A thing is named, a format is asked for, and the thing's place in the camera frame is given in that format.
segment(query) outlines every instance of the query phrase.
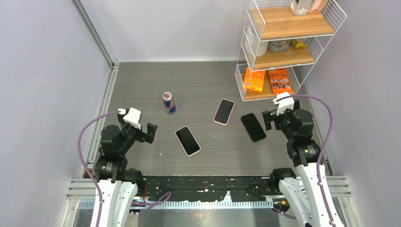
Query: yellow and orange package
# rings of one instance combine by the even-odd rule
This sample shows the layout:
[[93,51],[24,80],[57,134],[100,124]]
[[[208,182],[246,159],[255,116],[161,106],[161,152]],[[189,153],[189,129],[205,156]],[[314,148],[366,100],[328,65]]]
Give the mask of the yellow and orange package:
[[269,79],[274,94],[292,92],[291,84],[285,68],[269,70]]
[[244,88],[258,93],[262,92],[265,74],[266,71],[251,72],[249,68],[246,68]]

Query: white wall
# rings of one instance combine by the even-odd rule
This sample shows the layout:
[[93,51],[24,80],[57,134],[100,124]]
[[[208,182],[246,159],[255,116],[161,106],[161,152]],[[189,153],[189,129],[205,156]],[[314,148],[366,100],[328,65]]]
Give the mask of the white wall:
[[248,0],[89,0],[119,61],[237,60]]
[[[334,111],[329,152],[364,227],[400,226],[399,2],[341,1],[348,17],[309,75],[308,93]],[[314,103],[326,133],[327,111]]]
[[0,225],[57,226],[109,67],[70,0],[1,0],[0,69]]

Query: gray wooden table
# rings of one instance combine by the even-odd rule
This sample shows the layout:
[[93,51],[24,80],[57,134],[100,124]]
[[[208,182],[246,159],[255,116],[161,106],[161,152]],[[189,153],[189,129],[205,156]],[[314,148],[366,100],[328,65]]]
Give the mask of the gray wooden table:
[[[267,131],[267,138],[252,142],[240,117],[254,113],[263,126],[262,111],[274,108],[271,100],[242,102],[234,77],[236,62],[123,63],[115,83],[109,111],[134,107],[143,112],[141,124],[158,125],[153,144],[136,142],[126,157],[128,167],[144,175],[269,175],[274,168],[293,167],[286,138]],[[162,94],[173,93],[177,111],[167,114]],[[227,126],[213,122],[222,98],[235,102]],[[301,107],[309,110],[307,101]],[[118,124],[116,116],[105,125]],[[187,125],[202,150],[187,157],[174,132]]]

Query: blue and silver can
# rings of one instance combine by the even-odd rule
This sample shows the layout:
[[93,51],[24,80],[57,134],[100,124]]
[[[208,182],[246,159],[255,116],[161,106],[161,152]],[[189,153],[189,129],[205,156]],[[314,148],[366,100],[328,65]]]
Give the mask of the blue and silver can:
[[166,112],[168,114],[174,114],[175,113],[175,103],[173,99],[173,94],[171,92],[165,92],[162,96],[163,98],[163,103],[166,108]]

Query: smartphone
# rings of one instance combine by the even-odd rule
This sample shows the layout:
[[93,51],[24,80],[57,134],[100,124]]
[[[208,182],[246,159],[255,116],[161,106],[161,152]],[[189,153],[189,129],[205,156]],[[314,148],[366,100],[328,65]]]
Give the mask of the smartphone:
[[175,136],[177,137],[187,156],[192,156],[201,150],[199,143],[196,141],[188,126],[184,126],[175,131]]
[[216,113],[214,114],[213,121],[217,124],[227,125],[233,109],[234,102],[223,98],[220,100],[220,104],[218,105]]
[[253,113],[242,116],[241,121],[253,142],[266,138],[266,134],[264,133],[261,124],[259,124],[258,119],[256,119],[256,116]]

